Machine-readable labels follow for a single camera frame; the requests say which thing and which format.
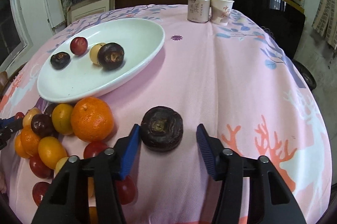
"deer pattern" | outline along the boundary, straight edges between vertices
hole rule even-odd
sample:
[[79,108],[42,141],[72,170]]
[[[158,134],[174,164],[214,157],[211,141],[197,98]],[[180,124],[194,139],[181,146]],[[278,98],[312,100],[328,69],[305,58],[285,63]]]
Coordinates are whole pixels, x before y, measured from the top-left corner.
[[[285,92],[284,99],[289,101],[296,108],[301,119],[311,126],[314,142],[311,146],[295,151],[291,159],[281,164],[281,168],[287,170],[292,180],[299,181],[294,196],[300,190],[304,190],[308,185],[313,184],[314,196],[319,201],[320,213],[322,214],[323,206],[320,197],[322,196],[322,174],[325,167],[323,164],[325,148],[322,135],[326,134],[326,129],[318,106],[311,96],[305,98],[297,90],[295,94],[292,94],[292,91]],[[305,158],[305,160],[302,160],[301,165],[299,165],[298,162],[301,158]]]
[[12,112],[14,108],[22,101],[26,93],[33,89],[33,86],[36,84],[40,69],[41,67],[39,65],[34,65],[30,69],[29,81],[23,87],[20,87],[23,75],[23,72],[21,71],[20,74],[15,78],[13,84],[11,85],[9,93],[5,94],[5,96],[3,97],[3,100],[5,99],[5,101],[4,102],[1,101],[1,105],[5,105],[5,108],[9,107],[8,112],[11,113],[11,115],[13,115]]
[[[274,131],[271,135],[267,126],[267,121],[264,115],[261,115],[262,122],[257,125],[254,132],[258,134],[254,138],[255,147],[259,155],[267,155],[281,174],[284,181],[296,197],[298,193],[305,190],[309,185],[313,186],[314,198],[318,203],[311,203],[307,212],[314,209],[314,206],[319,207],[319,214],[323,214],[324,204],[322,204],[322,174],[325,168],[325,150],[322,136],[326,134],[324,122],[321,118],[318,106],[312,96],[305,97],[299,90],[295,93],[285,92],[284,99],[290,102],[296,109],[299,117],[310,126],[313,134],[313,144],[305,148],[294,148],[289,151],[289,140],[284,141],[284,145],[279,140],[278,133]],[[236,126],[234,129],[227,124],[229,138],[221,134],[221,140],[227,147],[237,152],[240,156],[243,155],[237,146],[236,136],[240,131],[241,126]]]

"purple flower print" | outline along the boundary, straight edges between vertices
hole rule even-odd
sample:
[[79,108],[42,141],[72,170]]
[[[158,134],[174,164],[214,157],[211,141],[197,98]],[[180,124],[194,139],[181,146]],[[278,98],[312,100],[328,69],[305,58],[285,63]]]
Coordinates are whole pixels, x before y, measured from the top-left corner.
[[171,39],[174,40],[174,41],[180,41],[180,40],[183,39],[183,37],[179,36],[179,35],[174,35],[174,36],[171,37]]

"orange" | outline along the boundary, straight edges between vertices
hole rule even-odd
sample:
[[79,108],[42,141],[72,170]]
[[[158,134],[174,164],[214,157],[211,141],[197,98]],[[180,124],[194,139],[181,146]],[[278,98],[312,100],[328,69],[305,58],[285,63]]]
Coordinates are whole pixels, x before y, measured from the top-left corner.
[[94,178],[88,177],[88,198],[93,197],[95,194]]
[[21,131],[21,143],[23,149],[30,156],[38,154],[38,146],[41,138],[32,131],[30,126],[26,126]]
[[70,117],[74,108],[67,103],[61,103],[55,107],[52,113],[52,121],[56,131],[62,135],[71,135],[73,133]]
[[29,158],[30,155],[26,153],[26,151],[23,149],[22,147],[22,143],[21,143],[21,134],[19,134],[16,138],[15,138],[15,152],[19,155],[19,157],[22,158]]
[[89,207],[90,224],[98,224],[98,215],[96,207]]
[[87,142],[105,139],[114,124],[109,105],[98,98],[81,99],[71,114],[71,126],[75,135]]
[[54,137],[44,137],[41,139],[38,152],[42,162],[53,170],[55,170],[56,164],[61,158],[68,156],[65,148]]

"metal screw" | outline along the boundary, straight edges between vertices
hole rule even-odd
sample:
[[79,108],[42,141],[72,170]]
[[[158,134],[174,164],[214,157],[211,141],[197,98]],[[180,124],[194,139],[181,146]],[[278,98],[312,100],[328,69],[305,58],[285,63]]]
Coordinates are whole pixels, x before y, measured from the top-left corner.
[[104,151],[104,153],[106,154],[106,155],[112,155],[113,153],[115,152],[115,150],[113,149],[113,148],[107,148],[105,151]]
[[78,156],[71,156],[70,158],[68,158],[68,161],[71,162],[71,163],[74,163],[74,162],[76,162],[78,159],[79,159]]
[[233,154],[233,151],[229,148],[225,148],[222,152],[227,156],[230,156]]
[[269,158],[267,158],[266,156],[260,156],[260,160],[261,160],[263,163],[269,162]]

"beverage can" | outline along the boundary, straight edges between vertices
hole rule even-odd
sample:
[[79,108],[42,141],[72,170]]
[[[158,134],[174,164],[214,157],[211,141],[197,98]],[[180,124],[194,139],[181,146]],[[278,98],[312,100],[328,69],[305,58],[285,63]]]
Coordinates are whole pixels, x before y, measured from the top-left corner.
[[211,0],[188,0],[187,19],[195,23],[208,22]]

